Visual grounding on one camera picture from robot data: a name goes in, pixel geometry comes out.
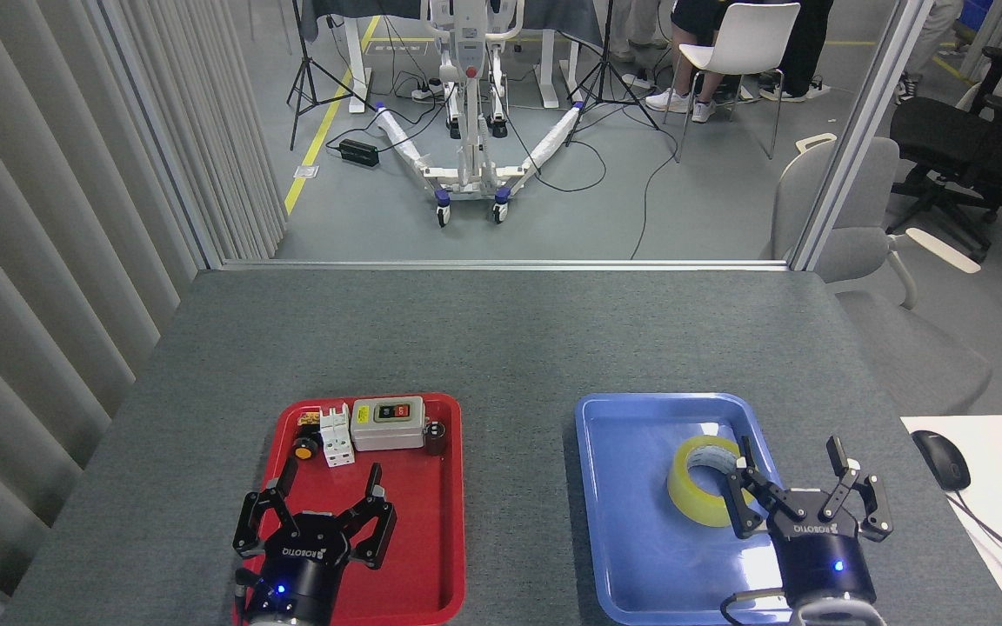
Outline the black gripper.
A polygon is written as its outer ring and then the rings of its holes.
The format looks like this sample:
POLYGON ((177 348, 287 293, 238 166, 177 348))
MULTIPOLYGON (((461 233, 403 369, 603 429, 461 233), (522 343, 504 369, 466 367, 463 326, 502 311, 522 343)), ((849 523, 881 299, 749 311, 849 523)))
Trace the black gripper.
POLYGON ((330 621, 347 560, 381 568, 397 512, 379 480, 381 463, 371 464, 364 496, 342 514, 299 514, 287 507, 297 460, 259 492, 248 492, 240 509, 233 548, 243 559, 262 555, 259 528, 275 512, 281 529, 265 543, 265 559, 253 590, 255 621, 330 621))
POLYGON ((747 495, 769 512, 769 536, 787 603, 802 605, 845 594, 874 603, 875 588, 858 534, 880 543, 893 531, 886 488, 878 475, 860 468, 844 451, 840 437, 830 436, 825 448, 838 479, 830 495, 819 489, 784 490, 759 472, 752 438, 741 436, 738 445, 741 456, 726 473, 731 526, 740 539, 764 528, 764 518, 752 510, 747 495), (855 516, 843 509, 854 490, 865 511, 859 525, 855 516))

